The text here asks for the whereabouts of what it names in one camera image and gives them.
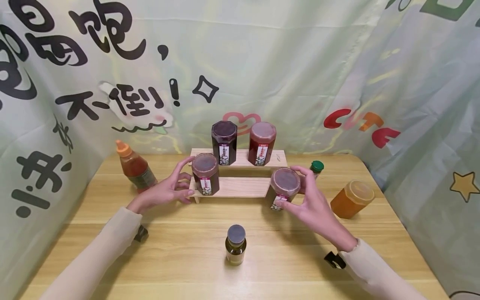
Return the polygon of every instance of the black clip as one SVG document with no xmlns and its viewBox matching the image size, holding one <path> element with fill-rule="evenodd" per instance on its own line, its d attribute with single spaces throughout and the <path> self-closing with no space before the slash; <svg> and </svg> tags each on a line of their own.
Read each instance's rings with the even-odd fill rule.
<svg viewBox="0 0 480 300">
<path fill-rule="evenodd" d="M 138 232 L 133 239 L 141 243 L 146 239 L 147 235 L 148 230 L 143 225 L 140 225 L 140 227 L 138 228 Z"/>
<path fill-rule="evenodd" d="M 343 261 L 343 259 L 338 254 L 335 255 L 331 251 L 324 257 L 324 259 L 334 269 L 345 269 L 347 267 L 347 264 Z"/>
</svg>

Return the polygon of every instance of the wooden display stand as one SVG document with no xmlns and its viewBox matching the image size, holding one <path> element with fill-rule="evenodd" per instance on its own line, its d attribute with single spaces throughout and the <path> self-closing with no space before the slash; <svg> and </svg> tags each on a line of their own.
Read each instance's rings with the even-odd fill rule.
<svg viewBox="0 0 480 300">
<path fill-rule="evenodd" d="M 197 156 L 200 153 L 213 153 L 209 148 L 194 148 L 191 156 Z M 270 185 L 270 177 L 222 177 L 223 169 L 252 168 L 252 169 L 273 169 L 287 167 L 287 158 L 285 151 L 273 150 L 270 161 L 265 166 L 254 166 L 248 161 L 248 149 L 237 150 L 237 160 L 230 166 L 219 166 L 220 168 L 220 190 L 211 196 L 204 196 L 197 190 L 195 180 L 190 181 L 190 189 L 195 191 L 192 197 L 196 203 L 200 203 L 200 198 L 264 198 Z"/>
</svg>

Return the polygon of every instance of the gray bottle cap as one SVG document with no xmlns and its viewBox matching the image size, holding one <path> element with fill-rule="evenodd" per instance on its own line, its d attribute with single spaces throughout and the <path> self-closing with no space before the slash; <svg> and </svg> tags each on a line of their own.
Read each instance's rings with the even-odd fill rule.
<svg viewBox="0 0 480 300">
<path fill-rule="evenodd" d="M 228 229 L 227 238 L 230 244 L 240 245 L 245 240 L 245 229 L 238 225 L 232 225 Z"/>
</svg>

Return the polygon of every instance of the wooden table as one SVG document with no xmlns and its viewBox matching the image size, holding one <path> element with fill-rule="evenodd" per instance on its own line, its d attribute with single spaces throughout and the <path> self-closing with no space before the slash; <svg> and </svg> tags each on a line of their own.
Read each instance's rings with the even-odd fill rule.
<svg viewBox="0 0 480 300">
<path fill-rule="evenodd" d="M 145 156 L 157 178 L 166 177 L 183 156 Z M 320 159 L 317 180 L 330 201 L 351 179 L 375 187 L 376 200 L 342 223 L 375 248 L 425 297 L 448 299 L 364 164 L 355 156 L 287 156 L 308 167 Z M 268 176 L 262 171 L 243 176 Z M 37 299 L 62 270 L 134 197 L 118 158 L 102 164 L 21 299 Z M 299 203 L 302 196 L 294 200 Z M 324 260 L 334 247 L 287 212 L 274 212 L 262 199 L 204 198 L 200 204 L 157 207 L 143 218 L 150 236 L 132 246 L 105 274 L 92 299 L 371 299 L 349 275 Z M 225 238 L 232 224 L 247 232 L 245 260 L 225 262 Z"/>
</svg>

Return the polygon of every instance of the chili sauce bottle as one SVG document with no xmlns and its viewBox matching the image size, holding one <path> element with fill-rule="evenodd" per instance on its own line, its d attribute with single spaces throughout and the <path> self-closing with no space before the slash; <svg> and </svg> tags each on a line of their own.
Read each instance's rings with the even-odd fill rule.
<svg viewBox="0 0 480 300">
<path fill-rule="evenodd" d="M 276 139 L 276 128 L 268 122 L 255 123 L 250 129 L 248 161 L 254 166 L 264 166 L 270 161 Z"/>
<path fill-rule="evenodd" d="M 310 170 L 313 172 L 313 176 L 317 179 L 318 175 L 324 170 L 325 166 L 320 160 L 314 160 L 310 165 Z"/>
<path fill-rule="evenodd" d="M 281 211 L 274 201 L 282 200 L 292 202 L 295 195 L 300 190 L 300 177 L 290 168 L 279 168 L 275 170 L 270 178 L 270 187 L 268 188 L 265 199 L 272 203 L 270 209 Z"/>
<path fill-rule="evenodd" d="M 237 125 L 219 121 L 212 126 L 213 155 L 219 165 L 229 166 L 237 160 Z"/>
<path fill-rule="evenodd" d="M 120 156 L 123 174 L 135 185 L 138 193 L 156 185 L 155 175 L 147 161 L 133 151 L 128 144 L 117 140 L 117 153 Z"/>
<path fill-rule="evenodd" d="M 195 178 L 197 190 L 202 195 L 211 196 L 218 192 L 218 162 L 211 153 L 200 153 L 192 162 L 192 173 Z"/>
<path fill-rule="evenodd" d="M 245 249 L 247 249 L 247 239 L 245 238 L 245 229 L 238 225 L 232 225 L 228 229 L 227 239 L 225 239 L 225 248 L 227 249 L 227 260 L 231 265 L 239 265 L 243 262 Z"/>
</svg>

